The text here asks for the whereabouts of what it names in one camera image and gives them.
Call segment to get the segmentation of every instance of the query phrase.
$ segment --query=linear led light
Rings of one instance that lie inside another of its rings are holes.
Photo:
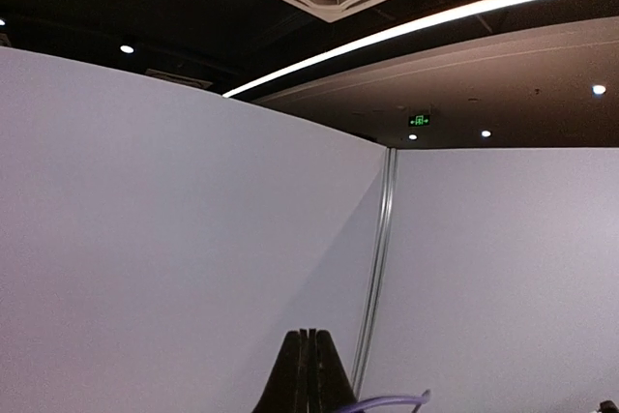
[[[286,76],[287,74],[291,74],[294,72],[298,72],[303,68],[311,67],[320,62],[324,62],[326,60],[330,60],[335,57],[339,57],[344,53],[352,52],[353,50],[358,50],[363,47],[367,47],[368,45],[382,43],[383,41],[388,41],[392,38],[396,38],[397,36],[402,36],[404,34],[413,33],[415,31],[420,31],[422,29],[427,29],[432,26],[436,26],[438,24],[448,23],[449,21],[454,21],[456,19],[466,18],[468,16],[484,14],[486,12],[492,12],[494,10],[505,9],[507,7],[512,7],[514,5],[526,4],[528,2],[535,2],[536,0],[480,0],[478,2],[473,2],[472,4],[463,5],[461,7],[456,7],[454,9],[447,10],[445,12],[440,12],[438,14],[425,16],[423,18],[414,19],[407,23],[401,24],[400,26],[395,26],[390,29],[386,29],[385,31],[381,31],[379,33],[372,34],[370,36],[366,36],[357,41],[353,41],[352,43],[344,44],[339,47],[334,48],[333,50],[329,50],[328,52],[320,53],[306,60],[302,60],[301,62],[295,63],[294,65],[290,65],[289,67],[282,68],[276,72],[266,74],[259,79],[248,82],[247,84],[243,84],[236,89],[232,89],[231,91],[223,94],[224,97],[232,97],[240,94],[242,92],[248,91],[254,87],[260,86],[266,82],[277,79],[278,77]]]

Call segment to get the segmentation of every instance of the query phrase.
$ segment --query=ceiling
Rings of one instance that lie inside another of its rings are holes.
[[[281,0],[0,0],[0,17],[7,21],[0,28],[4,35],[0,43],[137,74],[174,74],[224,93],[338,45],[471,1],[388,0],[327,23]],[[256,102],[316,79],[415,52],[617,15],[619,0],[545,0],[366,47],[237,98]],[[132,55],[119,51],[127,37],[135,42]],[[398,138],[381,136],[390,144]],[[544,145],[555,142],[549,139]]]
[[[619,16],[447,45],[257,103],[398,148],[618,146],[616,70]],[[429,126],[409,128],[416,114]]]

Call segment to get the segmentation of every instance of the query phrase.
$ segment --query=exit sign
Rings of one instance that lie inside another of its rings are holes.
[[[429,126],[429,115],[415,115],[408,117],[409,127]]]

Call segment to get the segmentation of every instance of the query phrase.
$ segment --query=silver metal frame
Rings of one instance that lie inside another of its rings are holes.
[[[369,278],[368,296],[366,298],[366,309],[364,319],[357,339],[357,349],[352,368],[352,388],[358,398],[368,367],[368,356],[371,339],[376,324],[376,314],[378,312],[378,299],[382,288],[383,277],[385,275],[385,264],[387,261],[387,248],[389,246],[389,235],[391,232],[391,217],[394,201],[394,188],[396,185],[396,174],[398,171],[398,150],[387,149],[385,154],[385,165],[383,167],[382,191],[380,197],[380,211],[378,214],[378,225],[376,229],[376,240],[374,243],[374,258]]]

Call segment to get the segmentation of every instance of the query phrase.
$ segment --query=white partition panel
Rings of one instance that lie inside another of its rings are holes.
[[[384,149],[0,48],[0,411],[243,413],[285,332],[350,368]]]
[[[619,400],[618,187],[616,149],[402,152],[364,395],[431,388],[426,413]]]

